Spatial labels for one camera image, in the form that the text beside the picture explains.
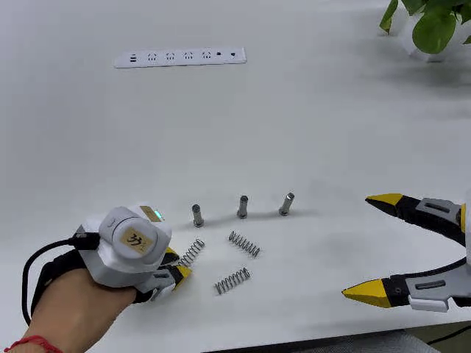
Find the potted plant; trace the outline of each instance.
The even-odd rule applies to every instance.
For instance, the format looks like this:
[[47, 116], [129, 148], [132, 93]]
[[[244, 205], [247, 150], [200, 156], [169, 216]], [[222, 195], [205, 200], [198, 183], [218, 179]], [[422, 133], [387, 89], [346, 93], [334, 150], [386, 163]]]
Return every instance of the potted plant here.
[[[471, 0], [401, 2], [410, 16], [402, 33], [403, 46], [410, 55], [425, 61], [441, 61], [444, 57], [440, 54], [449, 44], [471, 43], [471, 35], [464, 33], [463, 27], [471, 20]], [[399, 0], [391, 0], [380, 22], [380, 28], [388, 34], [391, 32], [392, 16], [398, 4]]]

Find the metal peg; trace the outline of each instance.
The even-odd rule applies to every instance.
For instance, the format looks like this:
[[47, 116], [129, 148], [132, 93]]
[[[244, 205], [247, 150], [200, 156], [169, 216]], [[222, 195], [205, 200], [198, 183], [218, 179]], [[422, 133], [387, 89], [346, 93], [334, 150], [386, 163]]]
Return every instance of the metal peg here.
[[198, 204], [194, 204], [193, 207], [191, 208], [193, 211], [193, 224], [196, 228], [203, 227], [203, 224], [205, 223], [205, 220], [201, 216], [201, 209], [199, 208]]
[[289, 213], [289, 208], [291, 204], [293, 203], [294, 200], [294, 194], [289, 193], [288, 195], [285, 196], [285, 199], [283, 201], [283, 204], [281, 205], [279, 212], [281, 215], [288, 215]]
[[249, 202], [249, 198], [245, 195], [241, 196], [241, 201], [238, 206], [237, 216], [240, 219], [247, 218], [247, 202]]

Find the sticker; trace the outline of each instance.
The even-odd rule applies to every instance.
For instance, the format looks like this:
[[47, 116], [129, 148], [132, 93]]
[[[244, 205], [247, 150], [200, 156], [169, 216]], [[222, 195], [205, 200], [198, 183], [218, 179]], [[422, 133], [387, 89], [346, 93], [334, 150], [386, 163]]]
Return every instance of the sticker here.
[[147, 236], [132, 227], [126, 229], [126, 232], [121, 237], [121, 242], [142, 255], [154, 243]]
[[162, 220], [157, 216], [157, 211], [154, 212], [154, 210], [149, 207], [149, 206], [141, 206], [142, 212], [144, 212], [147, 216], [147, 218], [151, 222], [161, 222]]

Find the power outlet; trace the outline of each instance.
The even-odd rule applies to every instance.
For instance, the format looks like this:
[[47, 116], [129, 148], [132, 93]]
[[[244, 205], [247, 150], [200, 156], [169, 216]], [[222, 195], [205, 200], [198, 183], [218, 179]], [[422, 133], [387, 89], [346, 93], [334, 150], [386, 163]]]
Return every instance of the power outlet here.
[[132, 51], [115, 60], [115, 68], [155, 66], [221, 65], [247, 62], [244, 48], [193, 48]]

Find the handwritten label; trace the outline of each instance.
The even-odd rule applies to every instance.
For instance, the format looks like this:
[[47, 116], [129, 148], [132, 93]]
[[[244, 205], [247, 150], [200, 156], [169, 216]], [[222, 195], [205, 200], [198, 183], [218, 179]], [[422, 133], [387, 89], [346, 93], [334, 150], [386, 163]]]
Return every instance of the handwritten label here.
[[142, 255], [154, 243], [147, 236], [132, 227], [126, 229], [126, 232], [121, 237], [121, 242]]

